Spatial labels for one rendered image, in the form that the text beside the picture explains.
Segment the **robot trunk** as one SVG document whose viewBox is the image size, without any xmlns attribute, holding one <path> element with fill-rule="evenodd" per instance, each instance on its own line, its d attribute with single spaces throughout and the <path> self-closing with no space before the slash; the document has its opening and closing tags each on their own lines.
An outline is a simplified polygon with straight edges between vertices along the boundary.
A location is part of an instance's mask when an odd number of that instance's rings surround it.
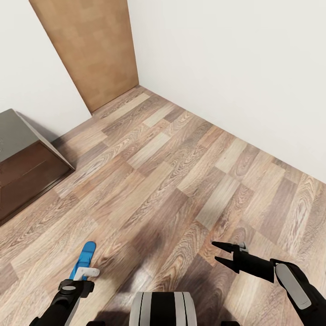
<svg viewBox="0 0 326 326">
<path fill-rule="evenodd" d="M 137 292 L 129 326 L 197 326 L 189 292 Z"/>
</svg>

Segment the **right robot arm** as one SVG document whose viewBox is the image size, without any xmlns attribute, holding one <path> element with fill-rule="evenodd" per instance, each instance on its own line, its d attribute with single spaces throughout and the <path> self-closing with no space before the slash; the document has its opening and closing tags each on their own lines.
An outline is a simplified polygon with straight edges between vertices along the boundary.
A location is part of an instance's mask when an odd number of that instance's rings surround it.
<svg viewBox="0 0 326 326">
<path fill-rule="evenodd" d="M 311 284 L 295 264 L 278 259 L 270 261 L 249 254 L 245 241 L 237 244 L 212 242 L 218 248 L 233 253 L 233 260 L 215 257 L 236 273 L 240 270 L 274 283 L 274 273 L 287 291 L 294 309 L 304 326 L 326 326 L 326 299 Z"/>
</svg>

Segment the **sandal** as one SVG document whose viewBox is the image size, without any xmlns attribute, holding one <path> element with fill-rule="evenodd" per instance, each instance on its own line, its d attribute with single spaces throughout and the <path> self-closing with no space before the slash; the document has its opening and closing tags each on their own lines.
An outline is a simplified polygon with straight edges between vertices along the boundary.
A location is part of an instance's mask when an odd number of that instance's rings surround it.
<svg viewBox="0 0 326 326">
<path fill-rule="evenodd" d="M 88 241 L 84 244 L 79 259 L 72 270 L 69 279 L 74 279 L 79 267 L 90 267 L 91 258 L 96 250 L 96 243 Z M 88 276 L 82 276 L 82 280 L 87 280 Z"/>
</svg>

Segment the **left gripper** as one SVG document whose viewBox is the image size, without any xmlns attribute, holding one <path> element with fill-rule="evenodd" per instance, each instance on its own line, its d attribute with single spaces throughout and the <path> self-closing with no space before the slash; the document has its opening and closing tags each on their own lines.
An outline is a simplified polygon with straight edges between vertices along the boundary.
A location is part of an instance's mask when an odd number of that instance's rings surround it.
<svg viewBox="0 0 326 326">
<path fill-rule="evenodd" d="M 80 289 L 80 298 L 87 298 L 90 292 L 94 290 L 94 282 L 89 280 L 82 280 L 82 281 L 74 281 L 74 279 L 65 279 L 64 281 L 60 282 L 58 292 L 60 289 L 65 287 L 66 285 L 77 285 Z"/>
</svg>

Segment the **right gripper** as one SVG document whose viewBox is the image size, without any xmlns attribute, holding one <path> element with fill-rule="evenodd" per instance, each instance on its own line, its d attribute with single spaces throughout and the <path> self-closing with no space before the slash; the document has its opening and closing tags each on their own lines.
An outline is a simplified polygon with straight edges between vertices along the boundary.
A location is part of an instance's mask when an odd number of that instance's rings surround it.
<svg viewBox="0 0 326 326">
<path fill-rule="evenodd" d="M 242 270 L 259 278 L 259 257 L 240 251 L 240 246 L 237 244 L 232 245 L 230 243 L 215 241 L 212 242 L 212 244 L 218 248 L 223 249 L 226 252 L 234 252 L 233 260 L 215 257 L 215 259 L 218 260 L 220 263 L 224 264 L 225 266 L 232 269 L 238 274 L 240 273 L 240 270 Z"/>
</svg>

